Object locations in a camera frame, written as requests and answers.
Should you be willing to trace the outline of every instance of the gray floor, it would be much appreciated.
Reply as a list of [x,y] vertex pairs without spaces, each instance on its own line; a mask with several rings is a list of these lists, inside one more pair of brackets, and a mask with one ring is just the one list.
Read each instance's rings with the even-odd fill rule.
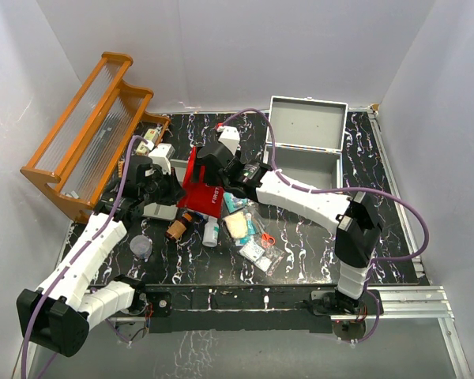
[[[452,378],[435,319],[382,320],[351,348],[307,332],[177,332],[149,335],[130,349],[101,324],[72,358],[58,356],[44,378]],[[30,378],[51,356],[35,356]]]

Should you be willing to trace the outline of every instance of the metal box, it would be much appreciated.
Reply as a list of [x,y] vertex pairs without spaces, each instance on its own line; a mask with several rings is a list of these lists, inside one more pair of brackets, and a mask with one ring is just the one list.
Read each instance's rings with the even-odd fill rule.
[[[276,164],[285,175],[320,189],[342,187],[342,144],[348,105],[273,96],[269,120],[276,139]],[[270,163],[267,132],[264,161]]]

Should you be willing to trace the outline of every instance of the marble tabletop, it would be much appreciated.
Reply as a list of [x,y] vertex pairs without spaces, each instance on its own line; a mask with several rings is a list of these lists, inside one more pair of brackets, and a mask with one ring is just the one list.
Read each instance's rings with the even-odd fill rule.
[[[169,114],[171,125],[163,142],[175,148],[173,159],[187,160],[191,147],[198,142],[216,139],[218,122],[230,114]],[[234,121],[238,126],[243,160],[261,157],[265,145],[266,125],[255,114],[245,114]],[[154,127],[141,123],[136,134]],[[389,182],[383,167],[367,112],[350,112],[347,117],[343,147],[344,186],[369,186],[386,192]],[[338,279],[338,262],[333,254],[334,236],[316,223],[281,208],[255,205],[284,259],[271,276],[239,255],[225,227],[220,228],[218,246],[201,244],[204,224],[197,222],[178,243],[168,242],[164,233],[169,222],[143,219],[136,222],[128,235],[112,250],[100,267],[92,285],[105,285],[119,274],[143,280],[148,285],[250,285],[250,284],[334,284]],[[384,230],[376,248],[378,256],[399,257],[409,253],[397,209],[392,201],[378,199],[378,212]],[[66,241],[68,253],[84,225],[73,224]],[[134,257],[129,248],[139,234],[152,241],[148,261]],[[411,261],[379,263],[371,283],[416,284],[418,279]]]

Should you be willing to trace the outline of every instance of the wooden frame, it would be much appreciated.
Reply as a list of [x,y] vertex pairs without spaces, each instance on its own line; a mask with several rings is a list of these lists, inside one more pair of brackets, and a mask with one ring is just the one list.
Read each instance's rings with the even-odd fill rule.
[[[150,114],[145,111],[150,99],[153,97],[153,92],[147,88],[135,87],[127,84],[123,80],[125,72],[133,64],[133,59],[126,54],[104,52],[102,58],[96,65],[95,69],[89,74],[88,78],[81,86],[75,97],[65,109],[58,121],[53,126],[53,129],[46,136],[42,144],[33,154],[29,162],[21,168],[21,173],[33,183],[46,197],[51,200],[58,208],[62,210],[73,221],[80,223],[87,223],[89,213],[94,208],[96,202],[99,200],[107,181],[112,176],[112,172],[118,164],[120,156],[123,154],[128,141],[134,134],[137,124],[141,121],[154,122],[162,125],[160,138],[156,144],[159,144],[165,130],[170,124],[168,117]],[[66,150],[63,157],[56,162],[56,168],[50,172],[36,167],[43,155],[48,151],[51,143],[56,138],[60,130],[65,126],[67,119],[71,116],[77,106],[84,106],[81,103],[85,93],[95,83],[99,73],[106,67],[106,65],[113,65],[118,67],[116,74],[111,78],[111,82],[105,89],[103,96],[98,103],[93,107],[91,114],[85,120],[84,125],[71,142],[69,148]],[[120,100],[126,111],[131,117],[130,124],[126,127],[126,132],[120,138],[118,148],[112,155],[109,162],[106,163],[106,168],[102,177],[98,181],[96,189],[90,197],[85,199],[78,199],[66,196],[61,193],[63,186],[68,181],[73,173],[73,169],[77,166],[86,148],[89,146],[96,132],[101,127],[103,121],[107,117],[112,105]]]

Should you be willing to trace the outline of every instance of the box lid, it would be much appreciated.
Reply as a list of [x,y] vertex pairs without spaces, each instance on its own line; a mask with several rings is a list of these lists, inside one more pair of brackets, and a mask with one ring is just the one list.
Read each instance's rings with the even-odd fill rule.
[[346,103],[272,96],[269,120],[277,145],[341,151],[347,113]]

